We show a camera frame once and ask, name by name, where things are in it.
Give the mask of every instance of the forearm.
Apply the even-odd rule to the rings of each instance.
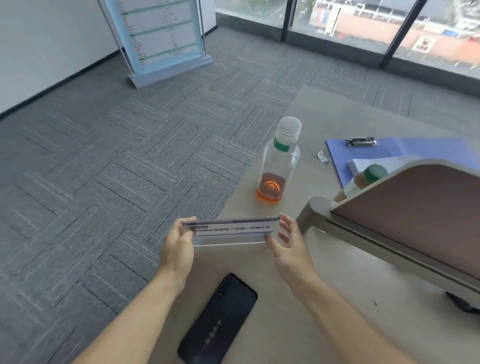
[[[294,293],[345,364],[415,363],[318,276],[311,277]]]
[[[145,364],[178,292],[171,277],[153,278],[74,364]]]

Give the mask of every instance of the hand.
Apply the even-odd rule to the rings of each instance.
[[[285,242],[286,246],[281,245],[270,234],[265,234],[264,239],[273,252],[280,277],[298,297],[299,290],[304,284],[317,278],[318,274],[297,222],[287,215],[280,214],[280,226],[288,233],[285,234],[282,231],[278,233],[278,237]]]
[[[182,227],[182,221],[197,220],[197,217],[177,219],[167,234],[160,250],[160,265],[157,275],[167,277],[178,285],[179,293],[193,264],[192,238],[195,232]]]

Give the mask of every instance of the window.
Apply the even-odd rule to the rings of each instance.
[[[395,57],[480,78],[480,0],[428,0]]]
[[[385,53],[414,0],[297,0],[292,31]]]
[[[216,0],[219,12],[278,27],[283,26],[286,8],[287,0]]]

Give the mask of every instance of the gray carpet floor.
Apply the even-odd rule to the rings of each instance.
[[[225,28],[206,41],[211,66],[135,90],[117,56],[0,122],[3,363],[73,360],[172,222],[218,215],[301,85],[480,136],[476,98]]]

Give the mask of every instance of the person's left hand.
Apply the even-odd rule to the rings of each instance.
[[[185,286],[185,280],[193,264],[192,238],[195,232],[182,227],[182,221],[197,220],[197,217],[177,219],[167,234],[160,249],[158,275],[165,275],[178,284],[179,292]]]

